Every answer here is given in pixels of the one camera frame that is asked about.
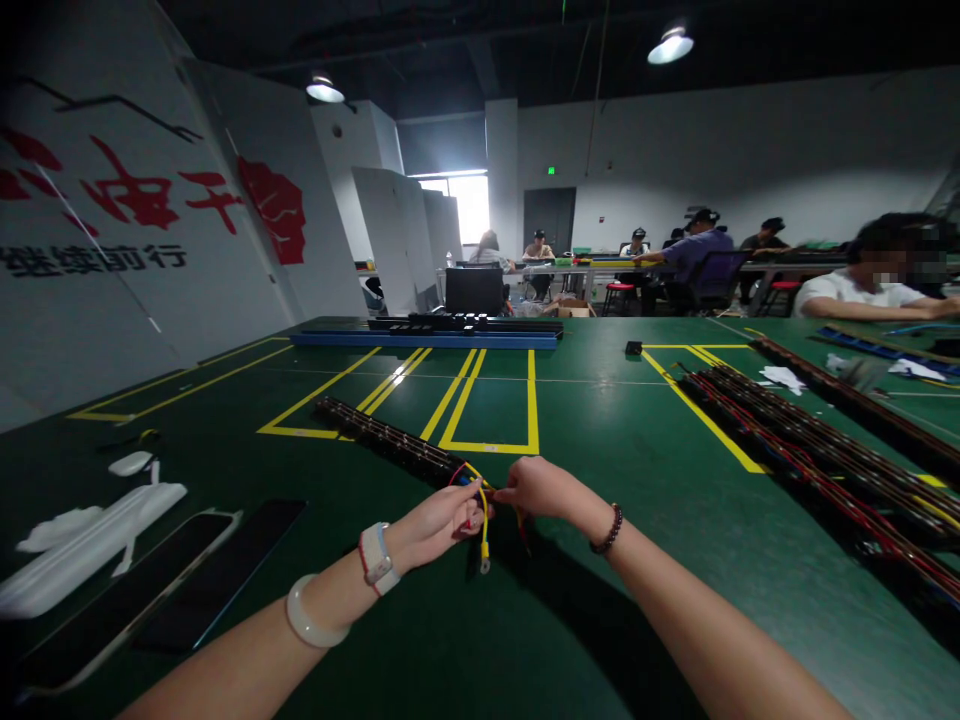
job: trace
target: red logo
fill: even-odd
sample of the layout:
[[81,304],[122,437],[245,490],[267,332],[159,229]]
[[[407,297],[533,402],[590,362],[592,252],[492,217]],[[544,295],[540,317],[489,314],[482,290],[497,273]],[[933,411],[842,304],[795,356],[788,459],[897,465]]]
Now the red logo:
[[281,265],[303,263],[303,193],[286,175],[273,172],[266,163],[238,159],[240,178],[267,226]]

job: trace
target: ceiling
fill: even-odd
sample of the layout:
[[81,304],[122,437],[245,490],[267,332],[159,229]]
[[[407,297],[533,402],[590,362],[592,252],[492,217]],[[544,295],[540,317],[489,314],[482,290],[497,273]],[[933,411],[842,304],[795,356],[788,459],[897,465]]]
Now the ceiling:
[[[159,0],[202,60],[303,87],[329,73],[393,117],[960,62],[949,4],[911,0]],[[646,55],[678,17],[696,45]]]

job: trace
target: white t-shirt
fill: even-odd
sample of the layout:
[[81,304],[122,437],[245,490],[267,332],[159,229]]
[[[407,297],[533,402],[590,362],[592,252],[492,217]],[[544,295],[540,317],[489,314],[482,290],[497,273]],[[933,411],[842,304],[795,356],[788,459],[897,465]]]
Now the white t-shirt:
[[807,317],[803,312],[803,306],[815,297],[828,297],[841,302],[859,302],[875,307],[903,307],[923,299],[926,295],[902,283],[879,283],[877,292],[867,292],[853,281],[847,268],[843,268],[834,270],[829,275],[807,280],[797,293],[797,299],[793,304],[793,316]]

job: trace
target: blue shirt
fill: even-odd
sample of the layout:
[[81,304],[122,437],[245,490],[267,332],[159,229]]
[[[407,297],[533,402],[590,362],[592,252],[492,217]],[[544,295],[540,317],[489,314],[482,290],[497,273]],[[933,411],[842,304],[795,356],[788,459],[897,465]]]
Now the blue shirt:
[[732,252],[733,238],[716,228],[697,235],[684,238],[676,245],[662,250],[663,258],[671,265],[677,266],[674,279],[677,282],[686,282],[697,263],[711,252]]

